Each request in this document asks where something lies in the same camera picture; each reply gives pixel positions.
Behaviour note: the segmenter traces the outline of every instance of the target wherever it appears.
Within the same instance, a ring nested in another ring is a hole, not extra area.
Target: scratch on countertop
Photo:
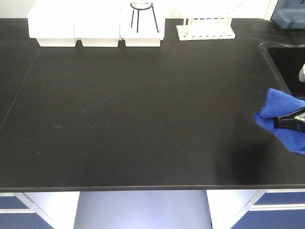
[[[11,82],[8,82],[8,83],[4,83],[4,84],[0,84],[0,87],[5,87],[5,86],[8,86],[10,84],[14,84],[14,83],[20,83],[22,80],[15,80],[15,81],[11,81]]]
[[[106,122],[105,124],[101,125],[102,122],[100,123],[96,123],[93,125],[53,125],[53,127],[55,127],[56,129],[63,129],[63,128],[86,128],[86,129],[94,129],[96,127],[102,127],[102,128],[106,128],[109,129],[109,127],[111,126],[110,122]]]
[[[90,92],[94,92],[94,91],[96,91],[96,90],[99,90],[99,89],[100,89],[101,87],[103,87],[103,86],[104,86],[103,84],[99,84],[99,85],[97,85],[97,86],[94,87],[94,88],[91,88],[91,89],[89,89],[89,90],[86,90],[86,91],[80,93],[80,94],[78,95],[78,97],[82,97],[83,95],[86,95],[86,94],[88,94],[88,93],[90,93]]]
[[[117,115],[119,115],[119,114],[121,114],[121,113],[124,113],[124,112],[126,112],[126,111],[128,111],[128,110],[131,110],[131,109],[133,109],[133,108],[136,108],[137,106],[140,106],[140,105],[143,105],[143,104],[147,104],[147,103],[149,103],[149,102],[151,102],[151,101],[152,101],[152,99],[151,99],[151,100],[148,100],[148,101],[141,102],[141,103],[137,103],[137,104],[130,105],[130,106],[126,107],[125,109],[123,109],[123,110],[121,110],[121,111],[119,111],[119,112],[114,113],[114,114],[112,115],[112,117],[115,117],[115,116],[117,116]]]
[[[25,74],[25,77],[24,77],[24,79],[23,79],[23,81],[22,81],[22,83],[21,83],[21,85],[20,85],[20,87],[19,87],[19,89],[18,89],[18,91],[17,91],[17,93],[16,93],[16,96],[14,97],[14,99],[13,99],[13,101],[12,101],[12,104],[11,104],[10,107],[7,109],[7,112],[6,112],[6,114],[5,114],[5,116],[4,116],[3,120],[2,120],[1,125],[0,125],[0,130],[2,130],[2,128],[3,128],[3,126],[4,126],[4,123],[6,122],[7,118],[9,117],[10,111],[12,110],[12,108],[13,108],[13,106],[14,106],[14,104],[15,104],[17,98],[18,98],[18,95],[20,94],[20,91],[21,91],[21,89],[23,88],[24,83],[25,83],[25,81],[27,80],[27,78],[28,78],[28,76],[29,76],[29,73],[30,73],[30,71],[31,71],[31,69],[32,69],[32,67],[33,67],[33,65],[34,65],[34,63],[35,63],[35,61],[36,61],[36,59],[37,59],[37,56],[38,56],[39,52],[40,52],[40,49],[38,49],[38,51],[37,51],[37,53],[36,53],[36,55],[35,55],[35,57],[34,57],[32,63],[31,63],[31,65],[30,65],[30,67],[29,67],[29,70],[28,70],[27,73]]]
[[[249,37],[249,39],[252,39],[252,40],[258,40],[258,41],[264,41],[263,39],[254,38],[254,37]]]
[[[88,110],[90,110],[91,108],[93,108],[93,107],[95,107],[95,106],[97,106],[97,105],[99,105],[99,104],[101,104],[101,103],[103,103],[103,101],[99,101],[98,103],[94,103],[94,104],[92,104],[92,105],[86,107],[85,109],[83,109],[81,112],[82,112],[82,113],[86,113]]]
[[[200,100],[195,95],[193,95],[193,98],[195,101],[200,102]]]
[[[282,45],[282,46],[285,46],[285,47],[291,47],[291,45],[288,45],[288,44],[282,44],[282,43],[276,43],[276,44],[279,44],[279,45]]]

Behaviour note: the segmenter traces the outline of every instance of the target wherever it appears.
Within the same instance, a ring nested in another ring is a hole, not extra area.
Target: white wall
[[[198,2],[201,4],[206,2],[221,0],[186,0],[187,4],[196,6]],[[233,5],[241,0],[226,0]],[[244,0],[244,3],[234,12],[236,18],[263,18],[270,0]],[[0,0],[0,18],[26,18],[28,12],[34,5],[36,0]],[[179,18],[180,9],[179,2],[176,0],[164,0],[164,8],[167,18]]]

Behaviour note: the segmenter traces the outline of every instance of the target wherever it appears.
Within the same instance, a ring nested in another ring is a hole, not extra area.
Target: cabinet
[[[0,228],[73,229],[79,194],[0,193]]]
[[[303,228],[305,189],[208,190],[214,229]]]

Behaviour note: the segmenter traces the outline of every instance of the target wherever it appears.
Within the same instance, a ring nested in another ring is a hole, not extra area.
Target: white plastic bin
[[[86,47],[117,47],[121,1],[87,0],[76,3],[75,37]]]
[[[132,24],[131,1],[125,0],[121,8],[121,37],[126,46],[159,47],[164,38],[165,15],[162,2],[152,1],[157,20],[158,30],[154,21],[152,8],[139,11],[139,27],[137,32],[137,10],[134,10]]]
[[[76,44],[71,0],[38,0],[28,14],[28,24],[30,38],[40,46]]]

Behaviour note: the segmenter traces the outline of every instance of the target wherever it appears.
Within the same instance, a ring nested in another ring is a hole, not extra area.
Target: black sink
[[[299,81],[299,72],[305,63],[305,47],[263,43],[261,48],[282,90],[305,100],[305,83]]]

